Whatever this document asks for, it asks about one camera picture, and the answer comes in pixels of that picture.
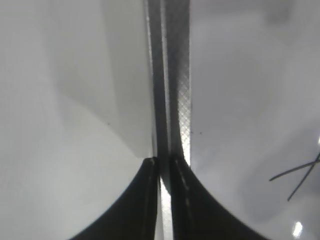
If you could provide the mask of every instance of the gray surface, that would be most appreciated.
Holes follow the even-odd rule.
[[[0,1],[1,240],[69,239],[152,154],[143,13],[142,0]]]
[[[192,170],[269,239],[320,239],[320,2],[192,0]]]

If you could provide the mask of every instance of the curved black edge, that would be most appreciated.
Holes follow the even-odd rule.
[[[266,240],[224,209],[184,159],[170,160],[170,179],[175,240]]]
[[[118,200],[71,240],[153,240],[158,180],[158,160],[146,158]]]

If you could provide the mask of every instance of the metal strip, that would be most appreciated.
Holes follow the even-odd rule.
[[[153,148],[154,154],[160,159],[163,238],[164,240],[173,240],[169,177],[170,129],[168,128],[168,123],[170,118],[168,112],[169,91],[164,1],[147,0],[146,15],[155,116]]]
[[[146,0],[146,15],[163,237],[173,240],[169,159],[184,156],[190,164],[190,0]]]

